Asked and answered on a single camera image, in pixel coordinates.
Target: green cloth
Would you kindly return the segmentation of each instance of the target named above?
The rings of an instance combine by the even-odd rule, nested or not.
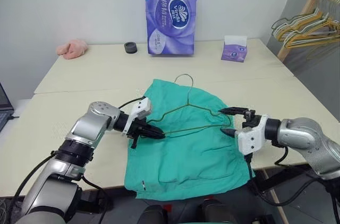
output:
[[[189,89],[154,80],[144,94],[153,106],[148,120],[160,119],[165,112],[185,105]],[[189,98],[191,104],[214,114],[227,107],[201,89],[192,88]],[[170,132],[229,123],[225,115],[212,116],[209,111],[185,107],[151,125]],[[248,168],[235,139],[223,134],[220,127],[168,134],[162,140],[139,138],[137,148],[128,151],[125,187],[136,191],[139,199],[167,201],[224,193],[248,180]]]

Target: laptop screen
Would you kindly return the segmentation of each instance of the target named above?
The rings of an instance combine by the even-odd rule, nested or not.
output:
[[[12,105],[0,83],[0,110],[4,109],[12,109]]]

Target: pink cloth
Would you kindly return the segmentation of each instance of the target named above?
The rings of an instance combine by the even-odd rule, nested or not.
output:
[[[65,59],[78,58],[88,49],[88,45],[83,40],[71,40],[66,45],[57,47],[57,54],[63,55]]]

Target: laptop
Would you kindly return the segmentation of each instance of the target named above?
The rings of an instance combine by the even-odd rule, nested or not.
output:
[[[0,83],[0,131],[6,125],[8,119],[12,116],[13,113],[13,106],[11,105],[4,88]]]

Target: purple tissue pack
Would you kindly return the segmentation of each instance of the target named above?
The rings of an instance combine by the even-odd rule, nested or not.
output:
[[[197,0],[146,0],[148,51],[193,55]]]
[[[247,52],[246,36],[225,36],[222,60],[244,62]]]

